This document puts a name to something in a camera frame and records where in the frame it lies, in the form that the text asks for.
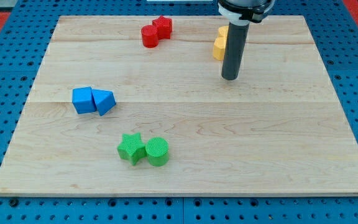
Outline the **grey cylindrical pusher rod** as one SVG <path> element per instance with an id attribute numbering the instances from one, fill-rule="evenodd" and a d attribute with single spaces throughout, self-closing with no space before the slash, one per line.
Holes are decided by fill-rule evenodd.
<path id="1" fill-rule="evenodd" d="M 225 80 L 233 81 L 238 78 L 248 31 L 249 24 L 245 26 L 229 24 L 221 71 L 221 76 Z"/>

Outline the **black white robot end flange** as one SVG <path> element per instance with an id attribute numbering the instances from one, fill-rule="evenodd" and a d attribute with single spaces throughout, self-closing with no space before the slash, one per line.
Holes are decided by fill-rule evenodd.
<path id="1" fill-rule="evenodd" d="M 272 11 L 275 0 L 218 0 L 218 11 L 236 26 L 260 23 Z"/>

